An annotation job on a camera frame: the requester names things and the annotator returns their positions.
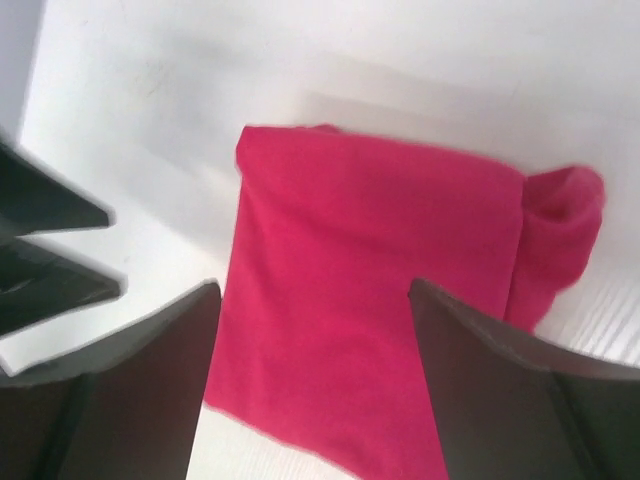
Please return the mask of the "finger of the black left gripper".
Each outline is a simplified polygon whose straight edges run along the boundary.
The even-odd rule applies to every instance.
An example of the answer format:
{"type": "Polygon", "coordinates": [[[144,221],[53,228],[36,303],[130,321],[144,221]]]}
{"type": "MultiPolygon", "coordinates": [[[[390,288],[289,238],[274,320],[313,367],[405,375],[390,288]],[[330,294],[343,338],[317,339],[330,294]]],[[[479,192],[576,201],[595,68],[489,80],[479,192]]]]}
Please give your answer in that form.
{"type": "Polygon", "coordinates": [[[1,245],[1,334],[94,303],[117,299],[121,282],[14,238],[1,245]]]}
{"type": "Polygon", "coordinates": [[[1,141],[1,239],[107,228],[113,215],[1,141]]]}

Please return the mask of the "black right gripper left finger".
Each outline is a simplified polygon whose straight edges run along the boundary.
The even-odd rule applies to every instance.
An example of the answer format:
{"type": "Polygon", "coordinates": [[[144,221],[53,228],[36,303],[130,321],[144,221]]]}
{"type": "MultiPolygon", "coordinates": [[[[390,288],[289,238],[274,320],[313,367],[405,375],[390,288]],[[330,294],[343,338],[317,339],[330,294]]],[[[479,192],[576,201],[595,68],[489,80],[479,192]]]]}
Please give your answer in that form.
{"type": "Polygon", "coordinates": [[[206,282],[150,317],[1,377],[4,479],[183,479],[215,343],[206,282]]]}

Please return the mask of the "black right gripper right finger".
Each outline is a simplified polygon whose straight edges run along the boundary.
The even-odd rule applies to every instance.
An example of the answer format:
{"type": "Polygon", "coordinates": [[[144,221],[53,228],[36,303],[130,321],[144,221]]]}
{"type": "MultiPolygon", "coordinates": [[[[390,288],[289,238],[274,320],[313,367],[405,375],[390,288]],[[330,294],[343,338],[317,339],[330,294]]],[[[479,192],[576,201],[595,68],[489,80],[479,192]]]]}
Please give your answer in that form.
{"type": "Polygon", "coordinates": [[[639,371],[487,316],[416,279],[421,362],[452,479],[635,479],[639,371]]]}

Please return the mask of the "pink t shirt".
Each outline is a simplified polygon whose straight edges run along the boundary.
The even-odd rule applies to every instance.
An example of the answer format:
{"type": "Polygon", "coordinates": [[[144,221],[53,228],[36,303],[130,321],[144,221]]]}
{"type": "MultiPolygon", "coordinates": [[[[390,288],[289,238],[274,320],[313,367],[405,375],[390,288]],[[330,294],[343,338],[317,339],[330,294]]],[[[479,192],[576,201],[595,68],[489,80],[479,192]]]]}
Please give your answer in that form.
{"type": "Polygon", "coordinates": [[[411,282],[532,330],[585,270],[602,177],[331,126],[248,126],[236,162],[205,402],[363,479],[445,478],[411,282]]]}

